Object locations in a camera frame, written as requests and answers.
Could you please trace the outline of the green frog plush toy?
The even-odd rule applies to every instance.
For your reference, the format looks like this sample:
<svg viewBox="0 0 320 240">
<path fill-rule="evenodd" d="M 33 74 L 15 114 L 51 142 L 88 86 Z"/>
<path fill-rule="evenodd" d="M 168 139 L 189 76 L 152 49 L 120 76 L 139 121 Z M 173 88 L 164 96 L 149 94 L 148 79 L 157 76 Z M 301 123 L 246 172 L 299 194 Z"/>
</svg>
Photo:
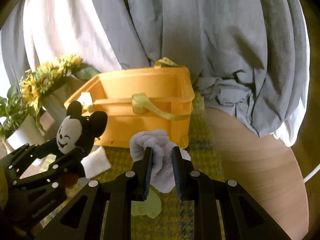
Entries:
<svg viewBox="0 0 320 240">
<path fill-rule="evenodd" d="M 162 202 L 158 194 L 150 189 L 147 199 L 143 202 L 131 202 L 132 216 L 148 216 L 149 218 L 156 218 L 162 210 Z"/>
</svg>

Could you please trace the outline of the Mickey Mouse plush toy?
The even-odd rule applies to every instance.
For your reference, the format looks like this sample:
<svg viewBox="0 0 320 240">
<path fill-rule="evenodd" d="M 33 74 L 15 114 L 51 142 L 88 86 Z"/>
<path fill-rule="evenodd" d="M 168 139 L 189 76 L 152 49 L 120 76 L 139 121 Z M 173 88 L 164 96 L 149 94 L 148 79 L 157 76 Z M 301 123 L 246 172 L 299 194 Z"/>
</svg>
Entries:
<svg viewBox="0 0 320 240">
<path fill-rule="evenodd" d="M 62 121 L 56 138 L 52 140 L 52 154 L 57 159 L 65 157 L 75 151 L 70 157 L 71 167 L 67 169 L 63 178 L 66 188 L 75 185 L 79 178 L 85 177 L 81 161 L 93 152 L 95 139 L 103 135 L 107 126 L 107 114 L 103 111 L 95 111 L 90 116 L 82 115 L 82 105 L 73 101 L 67 108 L 66 117 Z"/>
</svg>

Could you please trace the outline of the lavender terry scrunchie headband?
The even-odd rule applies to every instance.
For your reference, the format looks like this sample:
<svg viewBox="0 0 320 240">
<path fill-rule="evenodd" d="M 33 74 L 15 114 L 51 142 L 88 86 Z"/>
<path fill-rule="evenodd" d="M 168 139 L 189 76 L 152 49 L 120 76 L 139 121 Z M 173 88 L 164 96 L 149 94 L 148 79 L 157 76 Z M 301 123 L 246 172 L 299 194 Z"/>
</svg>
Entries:
<svg viewBox="0 0 320 240">
<path fill-rule="evenodd" d="M 130 154 L 133 161 L 142 160 L 146 148 L 153 150 L 153 166 L 150 184 L 161 193 L 169 193 L 175 187 L 172 167 L 172 149 L 176 144 L 170 141 L 162 129 L 142 131 L 130 139 Z"/>
</svg>

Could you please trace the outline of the white folded cloth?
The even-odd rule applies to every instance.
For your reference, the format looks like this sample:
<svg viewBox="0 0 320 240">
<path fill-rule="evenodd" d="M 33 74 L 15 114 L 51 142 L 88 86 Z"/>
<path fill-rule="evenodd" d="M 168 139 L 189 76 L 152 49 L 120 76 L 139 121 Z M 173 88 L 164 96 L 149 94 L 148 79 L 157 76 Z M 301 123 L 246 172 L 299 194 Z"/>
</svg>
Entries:
<svg viewBox="0 0 320 240">
<path fill-rule="evenodd" d="M 84 168 L 85 177 L 87 179 L 92 179 L 111 168 L 105 149 L 102 146 L 84 157 L 81 164 Z"/>
</svg>

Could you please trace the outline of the white ribbed vase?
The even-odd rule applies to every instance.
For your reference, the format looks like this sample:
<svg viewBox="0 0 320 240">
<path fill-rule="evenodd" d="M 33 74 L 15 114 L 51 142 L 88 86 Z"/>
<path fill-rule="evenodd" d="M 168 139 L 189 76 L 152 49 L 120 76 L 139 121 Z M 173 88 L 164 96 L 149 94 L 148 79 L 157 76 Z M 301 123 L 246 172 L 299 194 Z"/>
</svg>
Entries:
<svg viewBox="0 0 320 240">
<path fill-rule="evenodd" d="M 21 126 L 8 139 L 5 139 L 4 142 L 9 153 L 24 144 L 41 145 L 45 142 L 45 139 L 37 127 L 35 120 L 31 116 L 27 116 Z"/>
</svg>

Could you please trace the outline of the white metal hoop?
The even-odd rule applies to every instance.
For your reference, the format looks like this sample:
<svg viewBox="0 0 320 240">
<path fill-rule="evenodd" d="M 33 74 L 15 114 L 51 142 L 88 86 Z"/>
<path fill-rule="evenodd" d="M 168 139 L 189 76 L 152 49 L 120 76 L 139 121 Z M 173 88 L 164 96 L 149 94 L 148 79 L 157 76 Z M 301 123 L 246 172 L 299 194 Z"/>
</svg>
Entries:
<svg viewBox="0 0 320 240">
<path fill-rule="evenodd" d="M 314 175 L 320 171 L 320 164 L 318 164 L 304 179 L 304 184 L 309 181 Z"/>
</svg>

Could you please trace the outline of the green leafy plant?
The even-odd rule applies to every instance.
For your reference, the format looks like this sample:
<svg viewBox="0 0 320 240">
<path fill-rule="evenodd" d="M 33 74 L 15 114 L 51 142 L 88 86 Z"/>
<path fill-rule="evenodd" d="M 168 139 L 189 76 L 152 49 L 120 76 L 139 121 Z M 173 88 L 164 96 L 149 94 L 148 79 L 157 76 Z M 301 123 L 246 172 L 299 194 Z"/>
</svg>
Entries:
<svg viewBox="0 0 320 240">
<path fill-rule="evenodd" d="M 28 107 L 15 86 L 7 91 L 7 97 L 1 97 L 1 139 L 8 139 L 29 115 Z"/>
</svg>

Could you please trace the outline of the grey ribbed vase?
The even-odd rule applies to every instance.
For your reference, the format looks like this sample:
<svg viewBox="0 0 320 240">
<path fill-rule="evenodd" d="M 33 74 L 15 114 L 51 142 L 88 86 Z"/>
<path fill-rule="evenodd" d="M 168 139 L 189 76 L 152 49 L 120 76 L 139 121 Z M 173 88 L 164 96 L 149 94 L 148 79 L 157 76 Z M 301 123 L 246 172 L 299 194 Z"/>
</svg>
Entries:
<svg viewBox="0 0 320 240">
<path fill-rule="evenodd" d="M 54 88 L 42 98 L 42 105 L 54 119 L 55 130 L 60 127 L 66 117 L 65 101 L 76 92 L 86 81 L 67 77 L 63 84 Z"/>
</svg>

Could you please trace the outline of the sunflower bouquet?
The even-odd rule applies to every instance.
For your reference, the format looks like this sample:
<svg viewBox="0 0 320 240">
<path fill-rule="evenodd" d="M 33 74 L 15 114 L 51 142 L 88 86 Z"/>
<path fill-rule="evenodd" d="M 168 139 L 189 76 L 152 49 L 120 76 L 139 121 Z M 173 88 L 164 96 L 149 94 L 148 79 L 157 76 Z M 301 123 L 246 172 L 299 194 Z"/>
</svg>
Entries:
<svg viewBox="0 0 320 240">
<path fill-rule="evenodd" d="M 25 77 L 20 80 L 23 102 L 38 111 L 41 100 L 63 86 L 69 78 L 87 81 L 99 73 L 79 55 L 61 55 L 40 64 L 35 71 L 25 71 Z"/>
</svg>

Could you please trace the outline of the orange plastic crate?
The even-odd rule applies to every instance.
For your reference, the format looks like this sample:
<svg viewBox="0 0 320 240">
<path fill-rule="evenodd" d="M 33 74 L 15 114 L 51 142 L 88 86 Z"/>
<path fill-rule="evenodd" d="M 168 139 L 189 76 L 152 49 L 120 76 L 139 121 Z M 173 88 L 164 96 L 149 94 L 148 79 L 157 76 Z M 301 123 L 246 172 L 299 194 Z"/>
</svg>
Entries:
<svg viewBox="0 0 320 240">
<path fill-rule="evenodd" d="M 162 129 L 172 142 L 186 148 L 194 98 L 189 69 L 165 57 L 153 67 L 98 74 L 64 106 L 83 99 L 84 116 L 106 112 L 107 126 L 96 145 L 128 148 L 136 133 Z"/>
</svg>

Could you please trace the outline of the grey curtain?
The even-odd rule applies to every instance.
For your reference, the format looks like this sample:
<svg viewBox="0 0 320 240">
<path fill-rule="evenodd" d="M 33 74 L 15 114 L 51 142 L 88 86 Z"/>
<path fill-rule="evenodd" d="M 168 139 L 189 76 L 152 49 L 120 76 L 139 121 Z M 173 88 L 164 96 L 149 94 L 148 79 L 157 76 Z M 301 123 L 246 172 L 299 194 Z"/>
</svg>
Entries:
<svg viewBox="0 0 320 240">
<path fill-rule="evenodd" d="M 92 0 L 121 69 L 167 57 L 186 66 L 205 106 L 254 135 L 295 143 L 310 80 L 310 45 L 299 0 Z M 28 63 L 25 0 L 1 0 L 1 66 L 18 83 Z"/>
</svg>

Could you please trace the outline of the white sheer curtain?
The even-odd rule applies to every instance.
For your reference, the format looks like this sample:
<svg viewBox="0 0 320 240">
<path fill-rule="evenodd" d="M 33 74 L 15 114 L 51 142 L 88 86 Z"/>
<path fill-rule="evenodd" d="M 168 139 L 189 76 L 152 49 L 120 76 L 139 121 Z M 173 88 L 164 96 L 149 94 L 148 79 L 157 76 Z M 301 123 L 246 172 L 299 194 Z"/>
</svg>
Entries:
<svg viewBox="0 0 320 240">
<path fill-rule="evenodd" d="M 92 0 L 25 0 L 23 35 L 31 70 L 60 55 L 101 73 L 121 69 Z"/>
</svg>

